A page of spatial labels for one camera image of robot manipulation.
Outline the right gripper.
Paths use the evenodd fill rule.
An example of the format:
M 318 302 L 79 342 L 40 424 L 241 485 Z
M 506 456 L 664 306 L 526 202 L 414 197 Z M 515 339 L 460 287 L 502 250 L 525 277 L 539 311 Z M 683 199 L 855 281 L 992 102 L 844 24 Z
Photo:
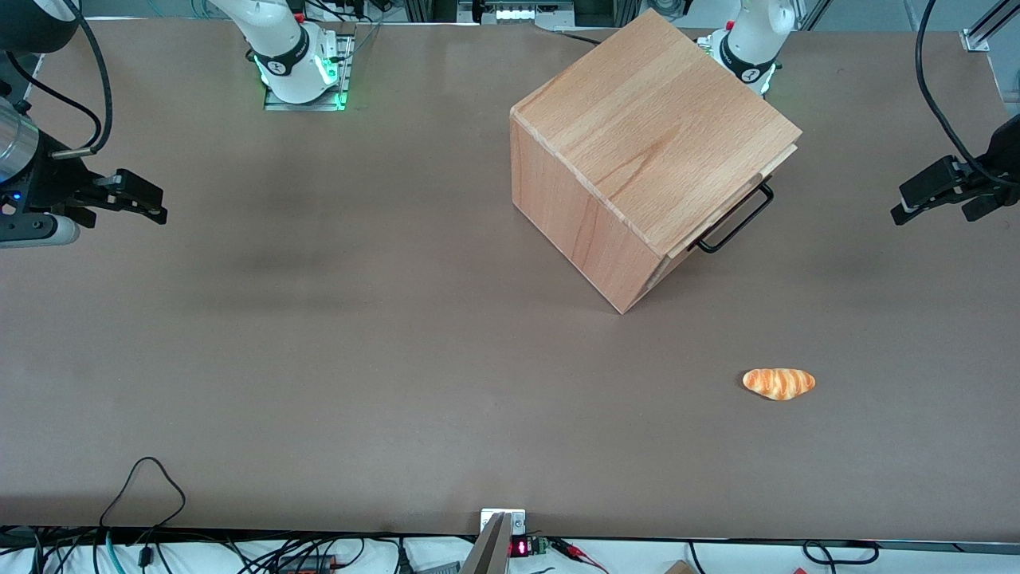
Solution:
M 41 133 L 29 166 L 1 185 L 2 206 L 11 206 L 14 212 L 50 212 L 73 222 L 97 221 L 97 214 L 91 210 L 97 207 L 141 214 L 157 225 L 167 224 L 163 189 L 128 168 L 117 168 L 112 175 L 102 177 L 90 171 L 81 159 L 51 159 L 52 151 L 66 148 Z M 102 202 L 102 192 L 98 188 L 115 201 Z

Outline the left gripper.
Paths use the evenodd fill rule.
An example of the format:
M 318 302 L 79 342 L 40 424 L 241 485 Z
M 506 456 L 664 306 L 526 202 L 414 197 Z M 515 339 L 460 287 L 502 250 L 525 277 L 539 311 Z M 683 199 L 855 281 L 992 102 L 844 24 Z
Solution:
M 984 172 L 975 170 L 967 203 L 967 221 L 976 222 L 999 207 L 1016 206 L 1019 200 L 1019 116 L 1011 117 L 991 135 L 987 152 L 977 157 Z M 900 202 L 890 210 L 897 226 L 906 225 L 923 212 L 967 200 L 963 186 L 971 167 L 954 155 L 946 155 L 900 185 Z

